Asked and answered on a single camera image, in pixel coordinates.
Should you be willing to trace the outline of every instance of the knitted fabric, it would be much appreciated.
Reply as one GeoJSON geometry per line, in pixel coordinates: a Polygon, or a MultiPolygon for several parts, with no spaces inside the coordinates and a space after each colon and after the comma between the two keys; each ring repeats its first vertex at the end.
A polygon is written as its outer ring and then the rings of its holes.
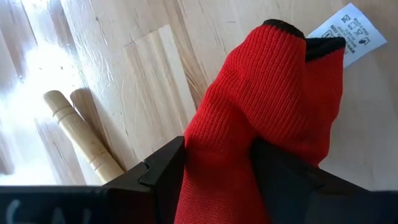
{"type": "Polygon", "coordinates": [[[253,174],[255,137],[317,166],[343,87],[344,38],[305,39],[268,20],[227,57],[185,131],[176,223],[270,223],[253,174]]]}

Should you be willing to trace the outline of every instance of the wooden handle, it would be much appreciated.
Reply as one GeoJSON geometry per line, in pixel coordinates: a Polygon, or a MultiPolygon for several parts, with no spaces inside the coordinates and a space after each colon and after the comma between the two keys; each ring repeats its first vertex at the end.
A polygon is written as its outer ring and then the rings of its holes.
{"type": "Polygon", "coordinates": [[[73,143],[75,150],[80,150],[84,154],[87,162],[104,184],[124,173],[61,92],[57,90],[47,92],[44,100],[53,111],[53,117],[57,119],[60,127],[73,143]]]}

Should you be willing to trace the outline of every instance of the black plastic object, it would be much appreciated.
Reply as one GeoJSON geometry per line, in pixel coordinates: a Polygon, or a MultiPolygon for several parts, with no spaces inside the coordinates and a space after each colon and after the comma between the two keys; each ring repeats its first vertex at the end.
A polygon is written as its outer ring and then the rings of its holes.
{"type": "Polygon", "coordinates": [[[173,223],[183,142],[175,138],[102,187],[0,187],[0,223],[173,223]]]}
{"type": "Polygon", "coordinates": [[[398,223],[398,192],[370,192],[262,139],[251,160],[273,224],[398,223]]]}

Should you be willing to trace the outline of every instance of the red knit glove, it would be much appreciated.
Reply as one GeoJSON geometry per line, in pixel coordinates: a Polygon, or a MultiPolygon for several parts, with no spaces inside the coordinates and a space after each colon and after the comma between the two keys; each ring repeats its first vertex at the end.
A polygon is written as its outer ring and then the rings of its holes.
{"type": "Polygon", "coordinates": [[[268,20],[225,61],[185,132],[176,223],[270,223],[249,159],[260,136],[315,166],[342,94],[344,38],[268,20]]]}

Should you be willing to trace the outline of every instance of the black cuff trim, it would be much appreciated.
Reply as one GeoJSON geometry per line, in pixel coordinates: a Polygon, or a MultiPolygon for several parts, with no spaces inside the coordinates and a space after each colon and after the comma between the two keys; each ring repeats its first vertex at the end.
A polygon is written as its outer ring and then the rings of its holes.
{"type": "Polygon", "coordinates": [[[322,58],[346,47],[346,40],[344,37],[309,38],[305,39],[305,41],[307,43],[307,49],[305,53],[306,62],[322,58]]]}
{"type": "Polygon", "coordinates": [[[287,22],[278,20],[278,19],[268,19],[262,23],[262,25],[274,26],[282,31],[285,31],[289,34],[292,34],[298,38],[305,39],[303,32],[299,31],[293,25],[288,24],[287,22]]]}

